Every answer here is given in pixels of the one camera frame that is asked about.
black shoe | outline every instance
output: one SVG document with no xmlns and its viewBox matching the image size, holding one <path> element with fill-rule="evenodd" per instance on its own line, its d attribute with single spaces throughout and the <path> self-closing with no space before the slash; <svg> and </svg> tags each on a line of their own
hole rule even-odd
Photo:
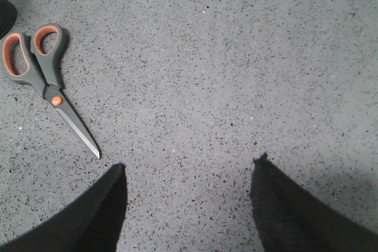
<svg viewBox="0 0 378 252">
<path fill-rule="evenodd" d="M 16 7 L 8 0 L 0 0 L 0 39 L 13 27 L 16 18 Z"/>
</svg>

orange pivot cap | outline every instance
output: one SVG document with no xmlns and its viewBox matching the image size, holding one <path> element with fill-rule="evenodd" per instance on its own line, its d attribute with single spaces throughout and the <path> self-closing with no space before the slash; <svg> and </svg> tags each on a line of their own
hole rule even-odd
<svg viewBox="0 0 378 252">
<path fill-rule="evenodd" d="M 51 103 L 54 105 L 54 106 L 59 106 L 63 103 L 63 98 L 62 97 L 59 97 L 59 96 L 56 96 L 56 97 L 53 97 Z"/>
</svg>

gray floor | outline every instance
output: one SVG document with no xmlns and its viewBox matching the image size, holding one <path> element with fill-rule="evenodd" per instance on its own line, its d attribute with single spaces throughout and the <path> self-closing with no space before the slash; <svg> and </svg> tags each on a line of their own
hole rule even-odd
<svg viewBox="0 0 378 252">
<path fill-rule="evenodd" d="M 102 159 L 2 69 L 0 243 L 123 162 L 118 251 L 263 251 L 248 195 L 264 151 L 378 231 L 377 0 L 10 1 L 13 31 L 69 31 L 65 93 Z"/>
</svg>

orange and gray scissors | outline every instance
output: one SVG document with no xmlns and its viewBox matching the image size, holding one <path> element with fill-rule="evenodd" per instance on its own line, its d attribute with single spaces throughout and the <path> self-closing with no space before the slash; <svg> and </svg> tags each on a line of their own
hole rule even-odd
<svg viewBox="0 0 378 252">
<path fill-rule="evenodd" d="M 47 53 L 42 49 L 43 38 L 51 33 L 57 34 L 55 46 Z M 19 41 L 22 56 L 27 70 L 17 74 L 12 66 L 12 46 Z M 72 129 L 84 141 L 89 149 L 100 158 L 100 151 L 83 122 L 75 113 L 62 92 L 63 84 L 58 71 L 58 63 L 66 49 L 68 36 L 58 25 L 41 27 L 30 38 L 21 33 L 14 33 L 6 37 L 2 49 L 2 58 L 5 68 L 12 81 L 18 84 L 33 86 L 40 94 L 63 116 Z"/>
</svg>

metal blade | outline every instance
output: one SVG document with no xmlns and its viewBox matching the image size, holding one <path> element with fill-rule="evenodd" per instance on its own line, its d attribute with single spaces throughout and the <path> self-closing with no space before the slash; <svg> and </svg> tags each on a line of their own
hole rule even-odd
<svg viewBox="0 0 378 252">
<path fill-rule="evenodd" d="M 48 86 L 44 93 L 44 97 L 60 113 L 60 115 L 63 116 L 64 120 L 71 126 L 71 128 L 76 132 L 81 140 L 84 141 L 84 143 L 97 156 L 97 158 L 100 158 L 100 150 L 97 147 L 96 142 L 93 140 L 84 123 L 79 119 L 76 112 L 73 110 L 60 89 Z M 61 97 L 63 102 L 60 105 L 54 105 L 52 101 L 55 97 Z"/>
</svg>

